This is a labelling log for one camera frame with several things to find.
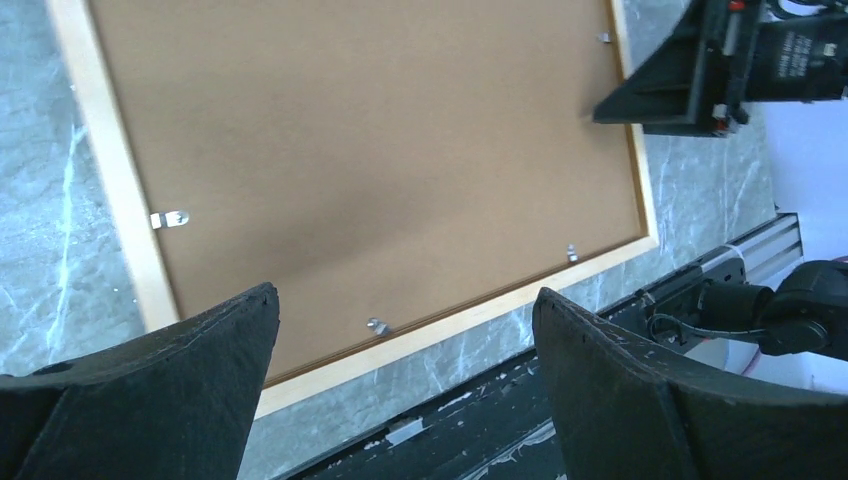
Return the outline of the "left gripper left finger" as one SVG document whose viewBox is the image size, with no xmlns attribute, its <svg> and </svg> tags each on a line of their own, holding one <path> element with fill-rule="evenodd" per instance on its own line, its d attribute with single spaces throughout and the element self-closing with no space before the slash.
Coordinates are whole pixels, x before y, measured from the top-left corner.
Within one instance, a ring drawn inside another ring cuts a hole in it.
<svg viewBox="0 0 848 480">
<path fill-rule="evenodd" d="M 234 479 L 279 328 L 257 285 L 108 349 L 1 378 L 5 479 Z"/>
</svg>

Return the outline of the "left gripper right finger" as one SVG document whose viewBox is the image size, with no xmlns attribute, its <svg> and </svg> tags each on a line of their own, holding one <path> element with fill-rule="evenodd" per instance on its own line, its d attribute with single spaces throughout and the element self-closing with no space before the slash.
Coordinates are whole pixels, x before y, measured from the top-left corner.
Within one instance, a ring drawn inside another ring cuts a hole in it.
<svg viewBox="0 0 848 480">
<path fill-rule="evenodd" d="M 847 399 L 702 364 L 549 288 L 540 374 L 570 479 L 843 479 Z"/>
</svg>

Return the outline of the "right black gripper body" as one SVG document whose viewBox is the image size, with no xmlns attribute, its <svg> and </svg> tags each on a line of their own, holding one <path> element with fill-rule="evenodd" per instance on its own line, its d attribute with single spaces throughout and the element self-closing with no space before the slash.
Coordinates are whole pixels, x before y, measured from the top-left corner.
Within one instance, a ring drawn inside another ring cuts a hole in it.
<svg viewBox="0 0 848 480">
<path fill-rule="evenodd" d="M 807 1 L 692 1 L 702 57 L 690 92 L 692 137 L 724 137 L 748 123 L 752 103 L 841 100 L 847 95 L 847 4 Z"/>
</svg>

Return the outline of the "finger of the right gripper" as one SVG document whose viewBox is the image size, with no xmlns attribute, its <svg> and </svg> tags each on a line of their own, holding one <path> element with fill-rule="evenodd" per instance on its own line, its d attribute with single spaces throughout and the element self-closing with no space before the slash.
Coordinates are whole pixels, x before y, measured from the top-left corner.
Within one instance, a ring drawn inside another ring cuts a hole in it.
<svg viewBox="0 0 848 480">
<path fill-rule="evenodd" d="M 686 13 L 671 34 L 619 87 L 597 104 L 599 124 L 641 124 L 677 134 L 697 122 L 706 65 L 702 15 Z"/>
</svg>

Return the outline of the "brown wooden picture frame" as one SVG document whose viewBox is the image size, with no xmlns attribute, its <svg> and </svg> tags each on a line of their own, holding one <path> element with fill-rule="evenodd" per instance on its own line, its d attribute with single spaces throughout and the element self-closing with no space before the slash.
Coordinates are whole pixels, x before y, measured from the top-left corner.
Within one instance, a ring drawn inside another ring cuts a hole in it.
<svg viewBox="0 0 848 480">
<path fill-rule="evenodd" d="M 88 142 L 143 323 L 149 332 L 169 327 L 179 322 L 180 316 L 89 6 L 85 1 L 50 1 L 47 9 L 88 128 Z M 657 248 L 660 238 L 642 127 L 629 127 L 627 138 L 644 236 L 594 257 L 580 256 L 550 275 L 421 324 L 409 333 L 381 337 L 361 351 L 274 380 L 263 388 L 255 416 L 272 414 L 487 323 L 531 302 L 543 286 L 555 290 L 570 287 Z"/>
</svg>

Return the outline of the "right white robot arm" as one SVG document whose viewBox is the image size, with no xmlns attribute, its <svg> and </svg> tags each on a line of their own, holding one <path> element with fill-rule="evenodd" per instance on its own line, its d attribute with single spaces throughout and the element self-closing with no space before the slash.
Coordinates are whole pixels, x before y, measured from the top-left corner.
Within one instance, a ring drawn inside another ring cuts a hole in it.
<svg viewBox="0 0 848 480">
<path fill-rule="evenodd" d="M 777 1 L 693 1 L 670 35 L 594 109 L 599 124 L 663 136 L 723 138 L 748 105 L 838 101 L 847 94 L 847 5 L 813 1 L 807 15 Z M 776 288 L 742 272 L 690 265 L 639 290 L 626 328 L 654 342 L 742 341 L 769 356 L 847 356 L 847 266 L 811 261 Z"/>
</svg>

